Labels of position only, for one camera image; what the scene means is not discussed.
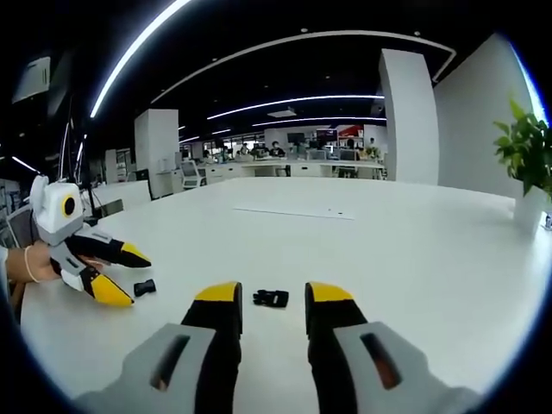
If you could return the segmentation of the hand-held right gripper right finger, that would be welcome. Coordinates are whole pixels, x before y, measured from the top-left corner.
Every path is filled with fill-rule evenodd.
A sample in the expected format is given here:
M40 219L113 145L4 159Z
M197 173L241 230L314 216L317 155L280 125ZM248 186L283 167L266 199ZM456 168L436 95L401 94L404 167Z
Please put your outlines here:
M452 387L426 354L381 322L369 322L336 285L304 287L308 361L322 413L474 413L477 392Z

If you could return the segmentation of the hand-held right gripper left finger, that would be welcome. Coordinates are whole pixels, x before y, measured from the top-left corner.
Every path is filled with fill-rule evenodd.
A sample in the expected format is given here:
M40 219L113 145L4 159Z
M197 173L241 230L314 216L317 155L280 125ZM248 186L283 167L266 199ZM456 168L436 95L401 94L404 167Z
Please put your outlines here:
M242 360L242 285L212 285L179 324L131 351L120 376L75 401L84 413L230 413Z

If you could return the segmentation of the person's left hand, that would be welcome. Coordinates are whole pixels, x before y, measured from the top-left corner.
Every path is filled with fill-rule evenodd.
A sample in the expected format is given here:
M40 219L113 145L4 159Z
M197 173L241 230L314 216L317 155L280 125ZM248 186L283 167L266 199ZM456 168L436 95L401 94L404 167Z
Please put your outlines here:
M49 246L42 241L25 248L23 269L26 271L27 282L41 283L61 278L60 272L53 267Z

